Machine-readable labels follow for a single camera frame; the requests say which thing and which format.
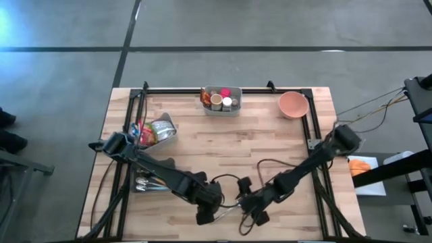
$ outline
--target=white plastic bin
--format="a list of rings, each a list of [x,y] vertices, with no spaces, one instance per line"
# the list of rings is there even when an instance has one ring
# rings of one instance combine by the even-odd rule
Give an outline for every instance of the white plastic bin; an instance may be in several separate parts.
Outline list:
[[[158,142],[157,144],[155,144],[155,145],[153,145],[153,146],[150,146],[150,147],[144,149],[144,152],[146,152],[146,153],[149,153],[149,152],[151,152],[151,151],[157,151],[157,150],[159,150],[159,149],[162,149],[164,146],[167,146],[167,145],[169,145],[169,144],[171,144],[171,143],[173,143],[173,142],[176,142],[177,139],[178,139],[178,136],[177,136],[177,134],[178,134],[178,130],[177,130],[176,126],[174,125],[174,122],[173,122],[171,116],[170,116],[168,113],[164,112],[164,113],[161,115],[161,117],[159,117],[159,118],[157,118],[157,119],[155,119],[155,120],[153,120],[153,121],[169,121],[169,122],[171,122],[171,124],[173,124],[173,127],[174,127],[174,129],[175,129],[175,134],[174,134],[173,136],[171,136],[171,137],[165,139],[164,141]]]
[[[227,88],[231,91],[231,96],[236,97],[238,99],[238,107],[231,108],[231,111],[212,111],[210,107],[202,104],[202,108],[206,115],[218,115],[218,116],[227,116],[227,117],[235,117],[240,113],[240,109],[242,108],[242,89],[238,87],[226,87],[226,86],[206,86],[205,92],[210,93],[210,91],[215,90],[218,94],[221,93],[222,88]]]

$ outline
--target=shoe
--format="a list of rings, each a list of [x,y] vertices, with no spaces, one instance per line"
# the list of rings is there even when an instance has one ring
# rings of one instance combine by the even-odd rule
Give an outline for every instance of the shoe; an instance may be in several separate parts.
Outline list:
[[[27,146],[27,139],[16,134],[0,130],[0,148],[7,152],[15,154]]]
[[[9,114],[8,112],[4,112],[0,108],[0,128],[5,128],[14,124],[16,121],[16,116]]]

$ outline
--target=orange object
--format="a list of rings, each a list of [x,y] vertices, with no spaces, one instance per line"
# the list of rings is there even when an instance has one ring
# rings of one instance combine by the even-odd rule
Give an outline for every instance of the orange object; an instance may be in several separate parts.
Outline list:
[[[201,92],[200,92],[200,101],[202,104],[206,105],[206,106],[210,106],[211,102],[210,102],[210,95],[205,92],[205,90],[202,88]]]
[[[279,98],[279,108],[288,119],[294,119],[306,115],[309,111],[309,103],[299,92],[285,92]]]
[[[351,176],[353,177],[372,169],[368,163],[359,159],[352,159],[348,164],[350,166]]]

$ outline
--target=black cable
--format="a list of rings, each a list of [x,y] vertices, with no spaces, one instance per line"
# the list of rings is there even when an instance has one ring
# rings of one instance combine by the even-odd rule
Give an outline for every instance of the black cable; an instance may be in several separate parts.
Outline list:
[[[102,229],[105,227],[108,218],[112,216],[112,214],[115,211],[115,208],[118,206],[119,202],[123,199],[127,190],[129,190],[129,181],[130,181],[130,176],[126,176],[124,178],[123,185],[121,185],[119,192],[114,196],[112,202],[108,205],[107,210],[103,213],[98,223],[95,224],[94,227],[82,238],[82,241],[89,238],[97,237],[101,233]]]
[[[354,227],[350,224],[350,222],[348,222],[348,220],[344,217],[342,212],[338,209],[338,206],[336,206],[336,204],[330,199],[329,195],[326,193],[319,179],[313,177],[313,180],[316,182],[315,190],[318,192],[321,198],[326,202],[330,211],[336,216],[337,220],[339,221],[340,225],[343,227],[345,232],[348,234],[348,236],[355,237],[355,238],[364,238],[362,234],[358,233],[354,229]]]
[[[222,174],[222,175],[218,175],[218,176],[216,176],[215,178],[213,178],[213,179],[211,180],[211,182],[215,182],[215,180],[216,180],[217,178],[222,178],[222,177],[224,177],[224,176],[230,176],[230,177],[232,177],[232,178],[236,178],[237,180],[240,180],[240,178],[239,178],[238,176],[233,175],[233,174],[230,174],[230,173],[226,173],[226,174]],[[219,205],[220,207],[223,207],[223,208],[225,208],[225,209],[230,209],[230,208],[233,208],[233,207],[237,207],[237,206],[238,206],[238,203],[236,203],[236,204],[234,204],[234,205],[223,205],[224,202],[225,202],[225,195],[224,195],[223,193],[221,193],[221,195],[222,195],[222,203]]]
[[[358,107],[360,107],[360,106],[362,106],[362,105],[366,105],[367,103],[370,103],[370,102],[372,102],[372,101],[376,101],[377,99],[379,99],[379,98],[381,98],[381,97],[384,97],[384,96],[386,96],[386,95],[389,95],[389,94],[391,94],[391,93],[393,93],[393,92],[396,92],[396,91],[398,91],[398,90],[402,90],[402,89],[403,89],[403,88],[397,88],[397,89],[392,90],[392,91],[390,91],[390,92],[387,92],[387,93],[385,93],[385,94],[383,94],[383,95],[380,95],[380,96],[377,97],[377,98],[374,98],[374,99],[371,99],[371,100],[366,101],[366,102],[364,102],[364,103],[361,103],[361,104],[359,104],[359,105],[356,105],[356,106],[353,107],[353,108],[349,108],[349,109],[347,109],[347,110],[345,110],[345,111],[343,111],[343,112],[339,112],[339,113],[336,114],[336,115],[341,115],[341,114],[343,114],[343,113],[349,112],[349,111],[351,111],[351,110],[353,110],[353,109],[355,109],[355,108],[358,108]]]
[[[260,183],[261,183],[261,186],[264,186],[264,180],[263,180],[263,176],[261,175],[261,170],[260,170],[259,165],[260,165],[262,162],[264,162],[264,161],[272,161],[272,162],[281,163],[282,165],[287,165],[287,166],[290,166],[290,167],[297,167],[297,165],[293,165],[293,164],[290,164],[290,163],[286,163],[286,162],[283,162],[283,161],[280,161],[280,160],[277,160],[277,159],[261,159],[261,160],[258,161],[258,163],[256,164],[256,170],[258,171],[258,176],[259,176],[259,181],[260,181]]]
[[[9,212],[9,210],[11,209],[11,207],[12,207],[12,203],[14,203],[14,189],[13,189],[13,186],[12,186],[12,177],[11,177],[11,174],[10,174],[10,172],[7,172],[7,175],[6,175],[6,177],[7,177],[7,179],[9,180],[9,199],[10,199],[10,202],[9,202],[9,205],[7,206],[7,209],[6,209],[6,211],[5,211],[5,214],[2,216],[2,218],[1,218],[1,221],[0,221],[0,227],[3,225],[3,223],[5,222],[5,220],[6,220],[6,216],[7,216],[7,213]]]
[[[211,181],[214,182],[217,178],[221,178],[221,177],[224,177],[224,176],[231,176],[233,178],[236,178],[237,180],[240,180],[240,178],[238,176],[230,174],[230,173],[227,173],[227,174],[223,174],[223,175],[218,175],[215,178],[211,179]]]
[[[102,176],[101,183],[99,184],[99,188],[97,190],[96,197],[94,198],[93,207],[92,207],[92,214],[90,215],[90,230],[93,228],[93,214],[95,213],[97,199],[99,197],[99,194],[101,193],[103,182],[105,181],[105,178],[107,177],[109,168],[111,167],[113,162],[114,162],[114,160],[112,160],[110,162],[110,164],[108,165],[108,168],[105,170],[105,173]]]
[[[365,132],[371,132],[371,131],[373,131],[373,130],[376,130],[377,128],[379,128],[381,125],[383,125],[383,123],[384,123],[384,121],[385,121],[385,118],[386,118],[386,116],[387,116],[387,110],[389,109],[389,105],[390,105],[390,103],[393,101],[393,99],[391,99],[388,103],[387,103],[387,105],[385,106],[385,111],[384,111],[384,116],[383,116],[383,119],[381,120],[381,122],[378,124],[378,126],[375,126],[374,128],[371,128],[371,129],[368,129],[368,130],[365,130],[365,131],[353,131],[353,132],[355,132],[355,133],[365,133]]]
[[[252,228],[254,227],[254,224],[257,222],[257,219],[259,218],[259,216],[261,215],[261,213],[259,213],[259,215],[257,216],[257,217],[255,217],[255,219],[253,219],[253,221],[252,221],[252,223],[250,224],[250,225],[244,225],[244,222],[248,219],[248,217],[249,216],[251,216],[251,212],[255,209],[256,207],[254,207],[254,208],[252,208],[251,210],[250,210],[250,212],[247,212],[247,213],[245,213],[245,214],[243,214],[243,216],[242,216],[242,220],[241,220],[241,222],[240,222],[240,225],[238,226],[238,232],[240,233],[240,235],[242,235],[242,236],[247,236],[251,231],[252,231]],[[248,231],[246,231],[246,232],[243,232],[242,231],[242,228],[243,227],[248,227]]]
[[[333,159],[331,159],[330,165],[329,165],[329,167],[327,169],[330,169],[332,166],[333,166]]]

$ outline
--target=pink bowl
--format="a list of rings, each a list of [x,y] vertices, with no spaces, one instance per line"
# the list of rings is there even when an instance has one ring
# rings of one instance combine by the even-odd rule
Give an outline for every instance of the pink bowl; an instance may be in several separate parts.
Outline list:
[[[309,103],[303,94],[295,91],[285,92],[279,98],[279,108],[288,119],[294,119],[306,115],[309,111]]]

